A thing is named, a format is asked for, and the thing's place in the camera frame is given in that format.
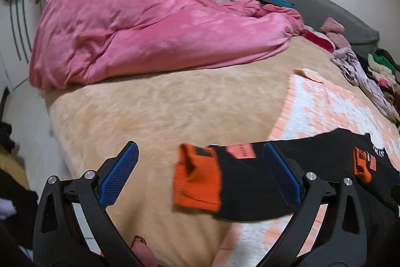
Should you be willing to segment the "left hand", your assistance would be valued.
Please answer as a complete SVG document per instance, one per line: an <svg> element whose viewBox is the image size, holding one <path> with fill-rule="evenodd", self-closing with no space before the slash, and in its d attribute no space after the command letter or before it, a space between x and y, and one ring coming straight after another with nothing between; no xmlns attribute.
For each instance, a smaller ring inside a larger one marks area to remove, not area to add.
<svg viewBox="0 0 400 267"><path fill-rule="evenodd" d="M145 239L135 235L131 243L131 250L146 267L157 267L157 259Z"/></svg>

